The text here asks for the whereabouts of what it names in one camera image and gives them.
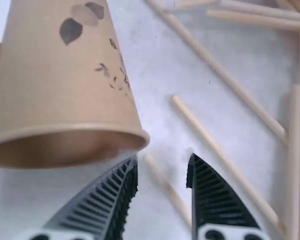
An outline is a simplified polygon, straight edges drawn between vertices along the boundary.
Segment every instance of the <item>dark leaf illustration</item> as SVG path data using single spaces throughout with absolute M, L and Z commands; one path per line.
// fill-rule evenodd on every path
M 70 10 L 71 17 L 82 25 L 98 26 L 98 18 L 93 11 L 84 5 L 73 5 Z
M 123 80 L 123 81 L 126 83 L 128 89 L 131 90 L 131 87 L 130 87 L 130 83 L 129 83 L 129 81 L 128 81 L 128 76 L 127 76 L 127 74 L 122 70 L 121 67 L 120 67 L 120 71 L 121 71 L 121 72 L 123 73 L 123 75 L 124 75 L 124 80 Z
M 82 25 L 76 22 L 73 18 L 67 18 L 61 24 L 60 36 L 65 45 L 78 39 L 82 34 Z
M 102 5 L 99 5 L 95 2 L 87 2 L 85 6 L 94 12 L 98 19 L 103 19 L 105 17 L 105 11 Z
M 100 72 L 103 71 L 103 74 L 110 78 L 110 74 L 109 74 L 109 68 L 106 67 L 106 65 L 104 65 L 103 63 L 99 63 L 100 67 L 96 68 L 95 71 L 96 72 Z
M 114 49 L 117 49 L 117 46 L 116 46 L 115 42 L 113 41 L 113 39 L 110 38 L 109 41 L 110 41 L 111 46 L 112 46 Z

